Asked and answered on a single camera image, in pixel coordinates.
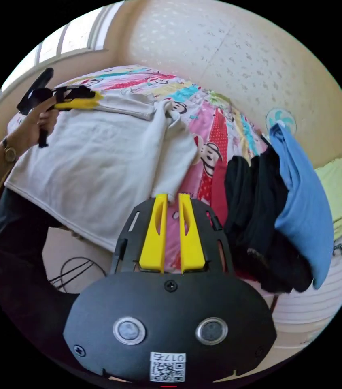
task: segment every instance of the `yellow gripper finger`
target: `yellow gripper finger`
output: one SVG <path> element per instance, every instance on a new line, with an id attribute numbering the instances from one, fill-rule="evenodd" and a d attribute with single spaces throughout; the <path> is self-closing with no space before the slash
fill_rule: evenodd
<path id="1" fill-rule="evenodd" d="M 179 222 L 181 271 L 201 270 L 205 259 L 191 199 L 187 194 L 179 194 Z"/>
<path id="2" fill-rule="evenodd" d="M 156 197 L 147 236 L 140 256 L 140 267 L 143 270 L 164 273 L 166 256 L 166 223 L 167 223 L 167 194 Z"/>
<path id="3" fill-rule="evenodd" d="M 102 100 L 102 95 L 95 91 L 93 98 L 74 98 L 73 100 L 67 99 L 62 103 L 56 103 L 56 109 L 93 109 L 99 105 L 98 101 Z"/>

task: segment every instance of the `wire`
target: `wire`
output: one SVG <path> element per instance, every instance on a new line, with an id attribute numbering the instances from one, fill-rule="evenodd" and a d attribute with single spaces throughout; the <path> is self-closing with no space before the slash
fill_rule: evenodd
<path id="1" fill-rule="evenodd" d="M 81 265 L 78 265 L 76 267 L 74 267 L 73 269 L 67 271 L 66 273 L 63 273 L 63 270 L 64 270 L 64 267 L 70 262 L 70 261 L 73 261 L 74 259 L 85 259 L 86 262 L 82 263 Z M 63 282 L 63 277 L 66 276 L 67 274 L 70 274 L 72 273 L 73 271 L 85 266 L 89 264 L 89 266 L 87 266 L 84 270 L 82 270 L 81 272 L 79 272 L 77 275 L 73 276 L 71 279 L 69 279 L 68 281 L 66 282 Z M 49 282 L 56 288 L 56 289 L 63 289 L 64 292 L 68 293 L 67 290 L 66 290 L 66 285 L 69 284 L 71 281 L 73 281 L 75 278 L 79 277 L 81 274 L 83 274 L 86 270 L 88 270 L 89 268 L 91 268 L 92 266 L 96 266 L 102 273 L 103 275 L 106 277 L 107 276 L 107 273 L 96 263 L 94 262 L 93 260 L 89 259 L 89 258 L 86 258 L 84 256 L 73 256 L 72 258 L 69 258 L 67 259 L 62 267 L 60 268 L 60 275 L 55 277 L 55 278 L 52 278 L 51 280 L 49 280 Z"/>

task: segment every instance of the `window frame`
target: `window frame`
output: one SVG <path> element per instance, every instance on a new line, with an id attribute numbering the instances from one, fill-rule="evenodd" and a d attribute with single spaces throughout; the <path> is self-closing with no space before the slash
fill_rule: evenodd
<path id="1" fill-rule="evenodd" d="M 104 48 L 104 44 L 99 45 L 100 39 L 102 39 L 103 42 L 105 42 L 105 40 L 106 40 L 106 35 L 107 35 L 108 29 L 110 27 L 111 20 L 109 20 L 108 26 L 104 26 L 104 22 L 108 19 L 107 17 L 109 14 L 113 15 L 113 17 L 114 17 L 124 2 L 125 2 L 125 0 L 102 7 L 102 10 L 97 15 L 97 17 L 92 25 L 92 28 L 90 30 L 89 38 L 87 40 L 87 47 L 84 47 L 82 49 L 75 49 L 75 50 L 72 50 L 72 51 L 69 51 L 67 53 L 62 54 L 63 40 L 64 40 L 67 29 L 68 29 L 71 22 L 67 23 L 64 26 L 64 28 L 60 34 L 59 43 L 57 45 L 57 50 L 56 50 L 56 55 L 51 57 L 51 58 L 48 58 L 47 60 L 44 60 L 42 62 L 40 62 L 40 53 L 41 53 L 42 44 L 44 43 L 44 41 L 40 42 L 37 45 L 37 50 L 36 50 L 36 55 L 35 55 L 33 67 L 31 67 L 29 70 L 27 70 L 25 73 L 23 73 L 17 79 L 15 79 L 15 81 L 13 81 L 5 90 L 2 90 L 2 87 L 1 87 L 1 89 L 0 89 L 0 103 L 3 100 L 3 98 L 8 96 L 12 91 L 14 91 L 23 81 L 25 81 L 27 78 L 29 78 L 32 74 L 37 73 L 38 71 L 41 71 L 42 69 L 44 69 L 46 67 L 52 66 L 53 64 L 59 62 L 60 60 L 63 60 L 63 59 L 69 58 L 69 57 L 73 57 L 73 56 L 86 54 L 86 53 L 93 52 L 93 51 L 101 51 L 101 50 L 108 51 L 107 49 Z"/>

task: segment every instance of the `blue cloth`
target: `blue cloth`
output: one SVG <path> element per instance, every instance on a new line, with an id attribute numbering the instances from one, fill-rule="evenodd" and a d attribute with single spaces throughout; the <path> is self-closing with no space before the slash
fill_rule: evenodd
<path id="1" fill-rule="evenodd" d="M 327 277 L 334 245 L 329 202 L 310 160 L 288 127 L 275 124 L 269 137 L 279 155 L 280 175 L 289 191 L 275 228 L 309 261 L 314 288 L 319 289 Z"/>

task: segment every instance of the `qr code label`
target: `qr code label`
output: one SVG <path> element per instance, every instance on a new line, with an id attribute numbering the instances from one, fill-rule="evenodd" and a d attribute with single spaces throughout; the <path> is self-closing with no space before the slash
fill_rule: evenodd
<path id="1" fill-rule="evenodd" d="M 151 352 L 152 382 L 184 382 L 186 378 L 186 355 Z"/>

